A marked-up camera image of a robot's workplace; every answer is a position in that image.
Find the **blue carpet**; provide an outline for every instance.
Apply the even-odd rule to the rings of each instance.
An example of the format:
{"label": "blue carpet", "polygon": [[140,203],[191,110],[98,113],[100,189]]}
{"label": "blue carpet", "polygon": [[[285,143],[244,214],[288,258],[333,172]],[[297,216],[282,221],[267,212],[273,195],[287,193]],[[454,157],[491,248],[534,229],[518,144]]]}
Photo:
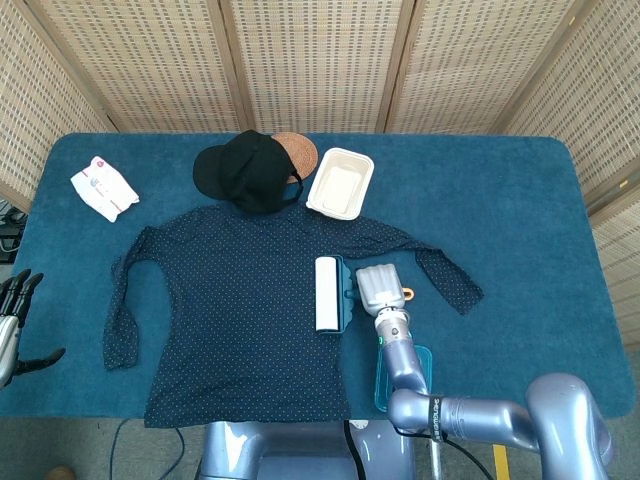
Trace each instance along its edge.
{"label": "blue carpet", "polygon": [[[227,134],[74,134],[50,154],[14,271],[45,279],[34,297],[21,358],[65,346],[54,367],[14,379],[0,413],[142,417],[169,328],[169,300],[157,266],[132,268],[128,305],[140,325],[137,366],[107,372],[102,330],[110,267],[146,225],[212,200],[192,185],[203,148]],[[317,134],[320,155],[339,146],[376,164],[363,215],[441,247],[486,297],[458,315],[410,253],[356,266],[396,263],[416,291],[407,305],[414,338],[433,352],[433,390],[522,402],[536,376],[565,371],[591,387],[605,416],[634,404],[634,386],[566,148],[550,138]],[[116,167],[141,203],[115,224],[86,206],[69,178],[94,155]],[[311,178],[305,181],[306,197]],[[352,322],[342,365],[353,417],[373,417],[376,338]]]}

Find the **long sleeve shirt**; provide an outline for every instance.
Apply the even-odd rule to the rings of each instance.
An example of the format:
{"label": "long sleeve shirt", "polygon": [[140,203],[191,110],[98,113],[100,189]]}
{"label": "long sleeve shirt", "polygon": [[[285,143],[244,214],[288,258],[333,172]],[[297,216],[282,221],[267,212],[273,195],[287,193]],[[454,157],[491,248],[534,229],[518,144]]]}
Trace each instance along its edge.
{"label": "long sleeve shirt", "polygon": [[146,227],[113,266],[105,367],[137,361],[138,327],[124,301],[127,272],[150,260],[164,273],[172,312],[146,426],[347,419],[340,338],[314,328],[315,259],[393,250],[414,251],[419,267],[461,314],[482,298],[441,250],[363,217],[333,220],[302,205],[247,215],[222,205]]}

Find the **cable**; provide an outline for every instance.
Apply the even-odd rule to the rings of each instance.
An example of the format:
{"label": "cable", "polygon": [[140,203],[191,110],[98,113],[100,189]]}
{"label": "cable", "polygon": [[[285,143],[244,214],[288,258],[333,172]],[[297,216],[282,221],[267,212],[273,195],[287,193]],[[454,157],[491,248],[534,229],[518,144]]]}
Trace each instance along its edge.
{"label": "cable", "polygon": [[343,422],[344,427],[344,439],[347,441],[347,446],[353,457],[353,461],[356,463],[356,470],[358,471],[358,480],[367,480],[367,474],[364,471],[364,464],[362,458],[360,458],[360,452],[356,448],[356,444],[351,436],[351,427],[349,427],[349,420]]}
{"label": "cable", "polygon": [[[410,438],[426,438],[431,440],[431,435],[427,435],[425,433],[403,433],[400,430],[398,430],[398,428],[394,425],[393,429],[396,431],[396,433],[398,435],[402,435],[403,437],[410,437]],[[491,473],[489,473],[489,470],[487,470],[484,465],[482,465],[482,463],[480,463],[480,460],[478,460],[476,457],[474,457],[471,452],[469,452],[469,450],[467,450],[466,448],[464,448],[461,445],[458,445],[455,442],[452,442],[451,440],[449,440],[446,435],[444,436],[444,443],[446,443],[447,445],[451,445],[453,448],[455,448],[456,450],[458,450],[459,452],[461,452],[462,454],[464,454],[469,460],[471,460],[476,467],[478,467],[480,469],[480,471],[482,472],[482,474],[489,480],[493,480],[493,477],[491,476]]]}
{"label": "cable", "polygon": [[177,428],[174,428],[174,430],[176,431],[176,433],[180,437],[180,443],[182,444],[182,451],[180,452],[180,456],[178,457],[178,459],[175,462],[173,462],[173,465],[171,465],[169,467],[169,470],[167,470],[164,473],[164,475],[162,475],[160,477],[159,480],[164,480],[165,478],[167,478],[169,476],[169,474],[171,472],[173,472],[173,469],[176,468],[178,466],[178,464],[182,461],[182,457],[184,457],[184,437],[182,436],[182,432],[180,432],[180,430],[178,430]]}
{"label": "cable", "polygon": [[486,478],[488,478],[489,480],[493,480],[493,477],[491,476],[491,474],[489,473],[489,470],[487,470],[486,468],[484,468],[484,465],[482,465],[480,463],[480,460],[478,460],[476,457],[474,457],[473,455],[471,455],[471,453],[469,452],[469,450],[467,450],[466,448],[458,445],[455,442],[452,442],[451,440],[449,440],[448,438],[444,439],[444,443],[446,443],[447,445],[451,445],[453,448],[455,448],[456,450],[458,450],[459,452],[463,453],[469,460],[471,460],[473,463],[475,463],[476,467],[478,467],[480,469],[480,471],[484,474],[484,476]]}
{"label": "cable", "polygon": [[4,253],[13,253],[13,252],[17,252],[19,248],[20,248],[20,245],[18,244],[18,246],[17,246],[17,247],[7,249],[7,248],[4,246],[4,240],[0,240],[0,250],[2,250]]}
{"label": "cable", "polygon": [[118,441],[118,435],[120,435],[120,429],[127,423],[130,419],[125,418],[120,422],[118,428],[116,429],[116,434],[113,436],[113,443],[111,444],[111,455],[109,455],[109,480],[113,480],[113,454],[116,451],[116,442]]}
{"label": "cable", "polygon": [[[120,429],[129,420],[131,420],[131,419],[130,418],[126,418],[122,422],[120,422],[120,425],[118,425],[118,428],[116,429],[116,433],[113,436],[113,443],[111,444],[111,455],[109,455],[109,480],[113,480],[113,456],[114,456],[114,453],[116,451],[116,443],[118,442],[118,435],[120,435]],[[171,472],[173,472],[173,470],[178,466],[178,464],[180,464],[180,462],[182,461],[182,457],[184,457],[184,449],[185,449],[184,448],[184,437],[182,436],[182,432],[179,429],[174,428],[174,430],[178,434],[178,437],[180,437],[180,443],[182,445],[182,451],[180,452],[180,456],[178,457],[178,459],[175,462],[173,462],[173,465],[171,465],[169,467],[169,470],[167,470],[166,472],[164,472],[162,474],[162,476],[159,478],[159,480],[164,480],[165,478],[167,478],[167,476]]]}

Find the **shirt sleeve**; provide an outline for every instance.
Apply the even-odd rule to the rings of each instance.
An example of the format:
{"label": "shirt sleeve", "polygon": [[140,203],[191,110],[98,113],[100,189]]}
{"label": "shirt sleeve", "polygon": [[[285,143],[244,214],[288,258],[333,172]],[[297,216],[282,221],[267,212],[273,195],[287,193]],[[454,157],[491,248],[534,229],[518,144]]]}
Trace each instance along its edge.
{"label": "shirt sleeve", "polygon": [[217,218],[217,208],[196,208],[161,227],[146,227],[111,268],[114,292],[102,339],[104,365],[107,370],[128,368],[138,361],[138,325],[127,308],[125,297],[129,268],[136,262],[151,260],[160,265],[176,246],[192,241],[209,220]]}
{"label": "shirt sleeve", "polygon": [[337,241],[340,253],[345,257],[365,258],[393,250],[414,251],[416,263],[440,295],[461,315],[468,313],[484,296],[482,289],[442,250],[416,240],[398,228],[364,217],[350,222],[320,221],[323,233]]}
{"label": "shirt sleeve", "polygon": [[159,261],[159,234],[160,230],[146,227],[129,251],[117,259],[111,268],[114,292],[103,334],[104,365],[107,370],[132,367],[138,360],[138,325],[125,304],[128,272],[131,265],[138,261]]}

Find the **cap strap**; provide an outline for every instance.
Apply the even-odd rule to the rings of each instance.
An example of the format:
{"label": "cap strap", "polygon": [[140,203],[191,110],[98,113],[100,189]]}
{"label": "cap strap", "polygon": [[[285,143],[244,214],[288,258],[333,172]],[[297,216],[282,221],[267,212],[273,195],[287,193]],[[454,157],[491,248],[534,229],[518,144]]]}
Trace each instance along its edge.
{"label": "cap strap", "polygon": [[303,189],[302,179],[300,178],[300,175],[298,175],[298,171],[294,170],[293,172],[291,172],[291,175],[293,175],[295,179],[298,181],[298,191],[296,192],[293,198],[290,198],[288,200],[283,200],[282,201],[283,205],[291,205],[292,203],[296,203],[300,198],[300,195],[302,195],[302,189]]}

